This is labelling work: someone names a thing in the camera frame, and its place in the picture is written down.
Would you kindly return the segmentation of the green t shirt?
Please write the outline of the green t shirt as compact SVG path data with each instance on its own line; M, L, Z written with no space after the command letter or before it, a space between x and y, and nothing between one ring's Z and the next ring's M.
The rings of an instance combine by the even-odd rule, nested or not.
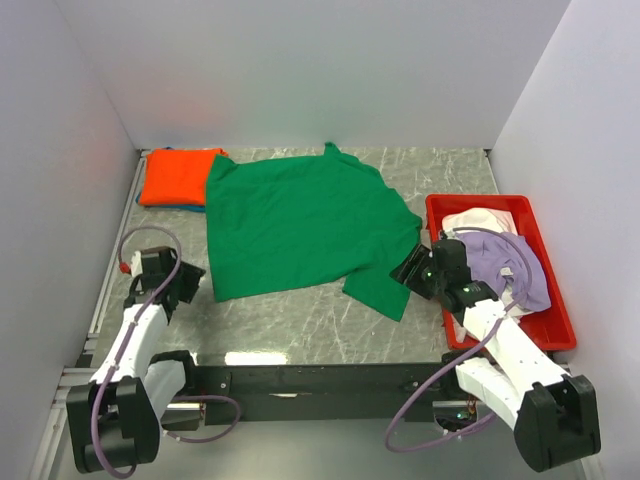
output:
M422 221L376 168L332 143L320 155L217 156L205 200L217 301L342 280L346 295L402 319L409 290L391 272L419 242Z

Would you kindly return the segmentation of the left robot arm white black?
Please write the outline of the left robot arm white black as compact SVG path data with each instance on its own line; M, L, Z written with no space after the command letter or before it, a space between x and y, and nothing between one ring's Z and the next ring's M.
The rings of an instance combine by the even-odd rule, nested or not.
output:
M159 353L156 344L205 274L168 246L136 252L127 268L132 282L116 339L91 379L66 397L76 469L113 469L120 478L156 458L161 419L172 399L186 402L199 392L192 355Z

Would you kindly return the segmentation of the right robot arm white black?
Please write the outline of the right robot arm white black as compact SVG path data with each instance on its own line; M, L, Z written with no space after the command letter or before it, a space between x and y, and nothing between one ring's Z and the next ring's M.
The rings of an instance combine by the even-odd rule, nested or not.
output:
M475 281L465 245L451 238L418 244L391 273L425 299L437 299L477 339L477 344L433 373L399 409L387 431L434 383L452 399L467 394L490 414L461 429L478 430L498 417L513 431L525 463L544 472L601 450L596 391L572 376L526 335L496 292Z

